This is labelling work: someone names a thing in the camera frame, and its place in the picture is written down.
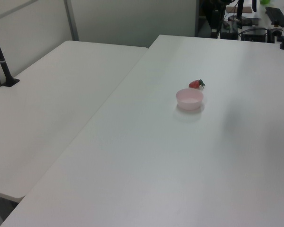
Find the table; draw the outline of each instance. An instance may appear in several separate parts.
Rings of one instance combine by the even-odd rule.
[[[0,87],[0,197],[21,201],[146,50],[67,41]]]
[[[182,111],[175,94],[195,79],[203,106]],[[160,35],[13,226],[284,227],[284,51]]]
[[[235,6],[237,4],[238,1],[235,1],[231,4],[229,4],[228,6]],[[244,6],[251,6],[252,0],[244,0]],[[284,14],[284,0],[270,0],[269,4],[266,5],[261,5],[260,4],[260,0],[257,0],[257,11],[256,12],[252,12],[250,13],[243,13],[242,16],[247,17],[247,18],[260,18],[259,20],[259,25],[261,27],[270,29],[273,28],[273,25],[271,25],[271,20],[269,19],[268,15],[266,14],[266,9],[265,7],[274,7],[274,8],[279,8],[282,13]],[[231,16],[232,14],[229,13],[225,13],[225,20],[228,19],[229,16]]]

